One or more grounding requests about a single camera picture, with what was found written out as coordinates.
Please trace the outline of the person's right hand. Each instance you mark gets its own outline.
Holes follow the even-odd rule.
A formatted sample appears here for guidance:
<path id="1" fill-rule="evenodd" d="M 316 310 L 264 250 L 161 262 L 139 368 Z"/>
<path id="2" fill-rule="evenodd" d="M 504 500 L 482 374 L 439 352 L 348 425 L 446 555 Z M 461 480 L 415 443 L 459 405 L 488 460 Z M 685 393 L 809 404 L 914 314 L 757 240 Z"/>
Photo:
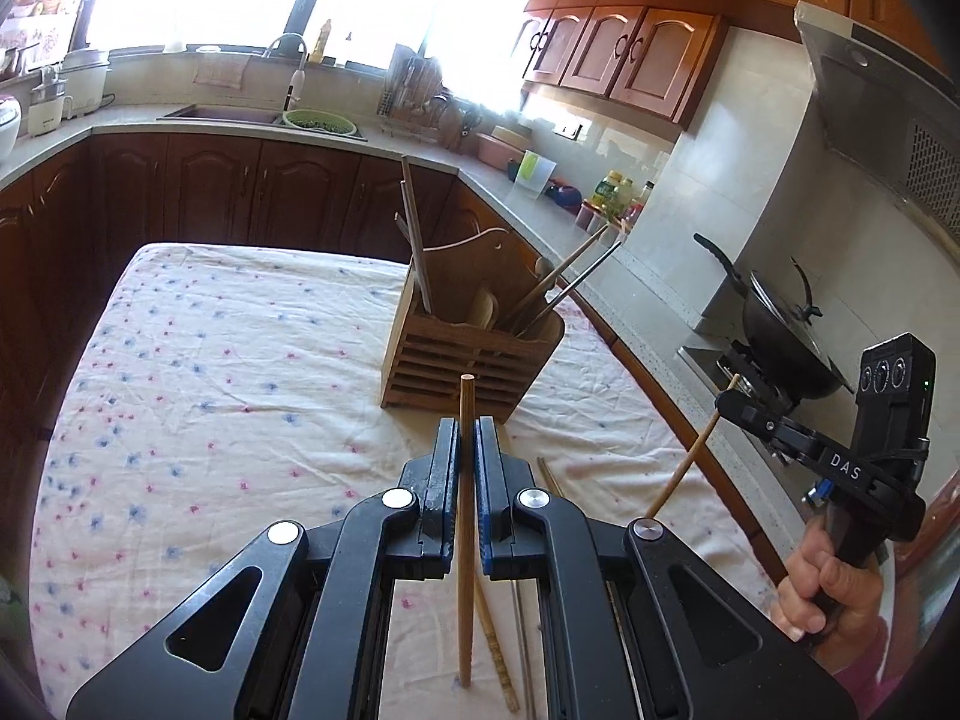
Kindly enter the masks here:
<path id="1" fill-rule="evenodd" d="M 786 561 L 771 621 L 789 639 L 823 634 L 817 652 L 856 656 L 871 645 L 880 628 L 884 583 L 877 569 L 854 567 L 836 555 L 825 518 L 814 517 Z"/>

